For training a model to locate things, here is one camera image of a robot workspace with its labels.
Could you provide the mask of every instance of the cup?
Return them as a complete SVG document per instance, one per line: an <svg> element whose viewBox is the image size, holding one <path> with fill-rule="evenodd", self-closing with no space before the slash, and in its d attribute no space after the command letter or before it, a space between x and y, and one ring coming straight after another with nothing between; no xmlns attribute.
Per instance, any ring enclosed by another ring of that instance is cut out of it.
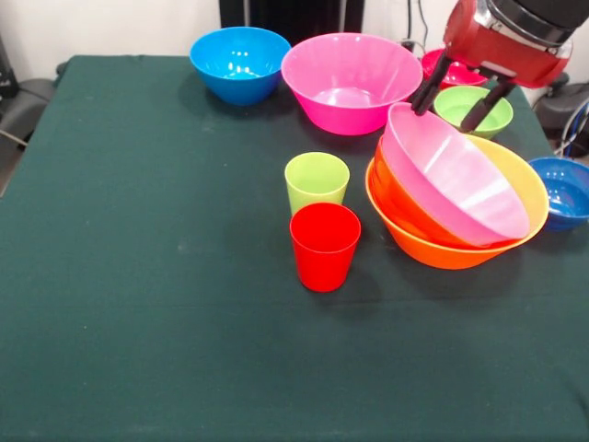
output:
<svg viewBox="0 0 589 442"><path fill-rule="evenodd" d="M360 238L358 216L340 204L310 204L293 215L290 230L301 283L321 293L339 288Z"/></svg>
<svg viewBox="0 0 589 442"><path fill-rule="evenodd" d="M291 159L284 168L291 214L312 203L343 202L350 171L340 158L323 152L307 152Z"/></svg>

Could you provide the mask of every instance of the green bowl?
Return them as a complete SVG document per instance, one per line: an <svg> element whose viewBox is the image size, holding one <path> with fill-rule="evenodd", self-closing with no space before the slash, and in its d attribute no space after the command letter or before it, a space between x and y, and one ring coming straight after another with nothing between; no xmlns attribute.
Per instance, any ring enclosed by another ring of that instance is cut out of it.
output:
<svg viewBox="0 0 589 442"><path fill-rule="evenodd" d="M460 123L468 111L489 93L488 89L476 86L455 86L444 89L433 102L433 109L444 120L460 129ZM501 99L491 113L471 134L492 138L507 127L514 118L514 108L506 99Z"/></svg>

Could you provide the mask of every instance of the red bowl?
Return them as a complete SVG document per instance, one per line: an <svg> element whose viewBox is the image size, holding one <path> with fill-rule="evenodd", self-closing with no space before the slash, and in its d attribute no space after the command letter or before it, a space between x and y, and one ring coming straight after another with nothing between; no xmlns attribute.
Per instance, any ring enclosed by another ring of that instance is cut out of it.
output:
<svg viewBox="0 0 589 442"><path fill-rule="evenodd" d="M442 55L443 49L436 49L435 51L426 52L422 58L423 77L429 78L433 74L433 70ZM440 85L440 89L446 89L451 86L481 86L488 81L488 78L480 76L476 72L468 70L468 68L460 63L453 62L450 64L447 74Z"/></svg>

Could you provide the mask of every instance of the plastic bowl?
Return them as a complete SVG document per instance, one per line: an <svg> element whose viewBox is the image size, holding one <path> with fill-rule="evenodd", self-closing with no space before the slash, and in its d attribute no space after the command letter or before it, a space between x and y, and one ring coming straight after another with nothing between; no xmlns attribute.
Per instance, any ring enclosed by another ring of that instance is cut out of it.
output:
<svg viewBox="0 0 589 442"><path fill-rule="evenodd" d="M443 90L433 101L433 109L444 120L458 130L468 111L489 93L484 87L456 86ZM514 108L506 99L500 99L491 113L471 134L482 138L492 138L505 129L514 118Z"/></svg>
<svg viewBox="0 0 589 442"><path fill-rule="evenodd" d="M368 134L387 122L387 109L422 81L415 56L367 34L325 34L286 54L283 78L308 118L340 135Z"/></svg>
<svg viewBox="0 0 589 442"><path fill-rule="evenodd" d="M589 168L567 158L545 157L530 161L549 193L546 229L568 230L589 219Z"/></svg>
<svg viewBox="0 0 589 442"><path fill-rule="evenodd" d="M549 214L549 199L546 188L536 172L522 158L492 141L476 137L471 137L471 141L499 168L522 199L529 217L529 233L525 238L510 244L477 250L446 247L418 238L387 218L376 203L370 187L370 176L372 175L374 160L370 162L366 170L364 182L366 193L372 206L385 222L393 239L413 259L439 269L467 269L482 264L509 249L520 246L540 231Z"/></svg>
<svg viewBox="0 0 589 442"><path fill-rule="evenodd" d="M433 70L435 69L435 66L437 65L440 55L442 55L443 51L444 49L436 49L435 51L426 52L423 55L422 68L423 76L425 78L432 76ZM440 89L462 85L480 86L484 85L487 81L489 81L488 78L468 70L464 64L460 62L453 62L450 64L450 68L448 69L444 80L442 80L442 83L440 84Z"/></svg>
<svg viewBox="0 0 589 442"><path fill-rule="evenodd" d="M281 62L290 48L288 41L270 30L223 28L192 45L191 62L217 97L248 106L276 88Z"/></svg>
<svg viewBox="0 0 589 442"><path fill-rule="evenodd" d="M382 153L382 137L370 177L372 194L383 213L399 227L421 239L450 247L472 248L425 213L390 172Z"/></svg>
<svg viewBox="0 0 589 442"><path fill-rule="evenodd" d="M414 202L467 244L484 247L527 235L529 219L509 181L440 117L431 112L420 117L409 103L394 104L382 148L391 173Z"/></svg>

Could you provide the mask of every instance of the white wall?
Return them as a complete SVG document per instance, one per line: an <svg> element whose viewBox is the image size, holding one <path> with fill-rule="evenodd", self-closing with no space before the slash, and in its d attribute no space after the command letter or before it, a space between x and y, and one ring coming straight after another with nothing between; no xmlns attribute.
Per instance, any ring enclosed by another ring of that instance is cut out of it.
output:
<svg viewBox="0 0 589 442"><path fill-rule="evenodd" d="M77 53L186 55L219 27L217 0L0 0L0 33L18 80L53 78Z"/></svg>
<svg viewBox="0 0 589 442"><path fill-rule="evenodd" d="M423 26L419 18L417 2L413 1L414 40L422 40ZM423 14L430 29L426 50L442 45L445 23L452 12L456 0L422 0ZM406 0L365 0L363 32L380 35L399 41L407 37L407 1ZM589 21L577 29L573 36L574 50L565 71L572 82L589 81L589 46L582 44L589 41ZM527 91L528 99L534 99L541 91Z"/></svg>
<svg viewBox="0 0 589 442"><path fill-rule="evenodd" d="M422 0L428 50L442 44L455 3ZM219 26L218 0L0 0L0 33L20 80L54 77L55 66L76 53L187 54L200 35ZM365 0L363 31L404 38L406 0ZM415 3L413 38L421 40L422 33ZM589 23L574 39L589 41ZM589 46L576 45L567 72L572 81L589 80Z"/></svg>

